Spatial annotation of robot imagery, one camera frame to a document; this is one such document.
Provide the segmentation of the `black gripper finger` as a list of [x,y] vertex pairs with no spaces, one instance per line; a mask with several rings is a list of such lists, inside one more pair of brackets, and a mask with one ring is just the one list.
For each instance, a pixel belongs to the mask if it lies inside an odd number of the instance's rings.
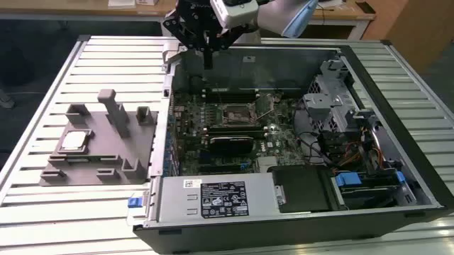
[[208,70],[208,44],[205,34],[194,34],[185,26],[176,10],[172,10],[162,21],[164,28],[170,32],[173,37],[188,48],[196,50],[202,57],[202,67]]
[[208,32],[208,69],[213,66],[213,53],[220,50],[226,50],[240,35],[245,32],[245,26],[237,26],[228,29],[225,33],[221,30],[212,30]]

